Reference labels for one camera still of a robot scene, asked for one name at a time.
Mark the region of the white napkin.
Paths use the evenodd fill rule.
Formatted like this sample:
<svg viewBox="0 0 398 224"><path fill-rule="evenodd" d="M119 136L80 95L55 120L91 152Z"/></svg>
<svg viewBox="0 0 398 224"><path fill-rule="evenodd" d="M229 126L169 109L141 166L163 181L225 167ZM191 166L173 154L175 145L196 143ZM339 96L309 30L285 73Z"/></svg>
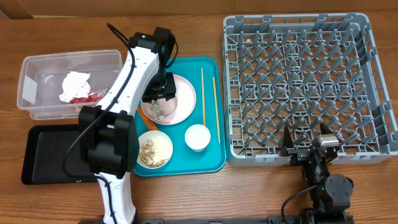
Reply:
<svg viewBox="0 0 398 224"><path fill-rule="evenodd" d="M91 90L89 78L89 73L68 73L62 83L63 93L59 95L60 101L69 103L75 98L87 98Z"/></svg>

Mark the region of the aluminium foil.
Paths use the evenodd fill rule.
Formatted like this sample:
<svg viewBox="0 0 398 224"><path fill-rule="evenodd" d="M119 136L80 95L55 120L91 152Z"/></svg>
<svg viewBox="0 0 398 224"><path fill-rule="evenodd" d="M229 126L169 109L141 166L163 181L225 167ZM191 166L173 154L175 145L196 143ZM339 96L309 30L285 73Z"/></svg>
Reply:
<svg viewBox="0 0 398 224"><path fill-rule="evenodd" d="M150 112L156 120L162 120L165 118L165 116L161 113L160 106L157 101L152 101L150 104Z"/></svg>

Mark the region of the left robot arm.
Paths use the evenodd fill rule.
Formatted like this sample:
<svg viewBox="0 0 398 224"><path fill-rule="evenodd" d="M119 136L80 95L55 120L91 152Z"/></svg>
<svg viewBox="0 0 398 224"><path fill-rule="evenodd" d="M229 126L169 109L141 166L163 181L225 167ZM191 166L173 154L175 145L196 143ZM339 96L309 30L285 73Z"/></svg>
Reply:
<svg viewBox="0 0 398 224"><path fill-rule="evenodd" d="M102 223L134 223L130 177L139 155L134 115L140 102L171 100L176 86L167 72L178 54L171 30L137 32L127 38L111 24L110 31L127 47L126 61L110 90L96 106L78 115L81 159L98 181L104 204Z"/></svg>

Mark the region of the red snack wrapper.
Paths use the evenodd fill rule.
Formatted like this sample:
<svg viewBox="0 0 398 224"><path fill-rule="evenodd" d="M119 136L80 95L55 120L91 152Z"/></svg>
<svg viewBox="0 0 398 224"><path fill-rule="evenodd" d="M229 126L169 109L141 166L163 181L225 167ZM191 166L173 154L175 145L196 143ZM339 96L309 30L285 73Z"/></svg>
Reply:
<svg viewBox="0 0 398 224"><path fill-rule="evenodd" d="M70 104L79 104L79 103L98 102L105 96L106 93L107 93L107 89L93 91L93 92L90 92L87 97L74 98L74 99L70 100L69 103Z"/></svg>

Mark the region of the peanut shells and rice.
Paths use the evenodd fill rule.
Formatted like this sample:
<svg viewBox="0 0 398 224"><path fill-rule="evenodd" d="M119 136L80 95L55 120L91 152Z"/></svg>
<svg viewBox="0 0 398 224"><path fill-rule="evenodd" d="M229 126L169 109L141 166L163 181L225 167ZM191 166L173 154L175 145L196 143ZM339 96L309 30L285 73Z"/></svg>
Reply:
<svg viewBox="0 0 398 224"><path fill-rule="evenodd" d="M161 142L159 138L150 138L141 146L139 158L147 166L160 167L169 158L168 150L161 148Z"/></svg>

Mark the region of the white bowl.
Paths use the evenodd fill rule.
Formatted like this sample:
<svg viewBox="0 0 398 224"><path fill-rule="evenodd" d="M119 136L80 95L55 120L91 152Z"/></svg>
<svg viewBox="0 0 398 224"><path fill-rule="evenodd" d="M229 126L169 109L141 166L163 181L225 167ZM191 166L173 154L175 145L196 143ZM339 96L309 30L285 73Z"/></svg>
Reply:
<svg viewBox="0 0 398 224"><path fill-rule="evenodd" d="M148 131L139 137L137 163L146 169L159 169L171 159L173 144L161 131Z"/></svg>

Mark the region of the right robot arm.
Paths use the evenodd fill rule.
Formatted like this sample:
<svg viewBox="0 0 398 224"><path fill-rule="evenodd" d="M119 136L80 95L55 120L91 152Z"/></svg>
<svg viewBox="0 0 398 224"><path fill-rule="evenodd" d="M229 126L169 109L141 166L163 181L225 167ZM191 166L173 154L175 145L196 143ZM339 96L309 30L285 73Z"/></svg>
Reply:
<svg viewBox="0 0 398 224"><path fill-rule="evenodd" d="M308 147L296 149L289 128L284 127L281 154L290 157L291 166L302 167L308 187L283 202L281 219L284 223L354 224L353 217L345 212L350 207L354 183L341 174L331 174L327 167L328 162L337 158L342 142L325 123L320 123L320 131ZM310 194L312 208L303 209L296 217L287 217L286 205L305 193Z"/></svg>

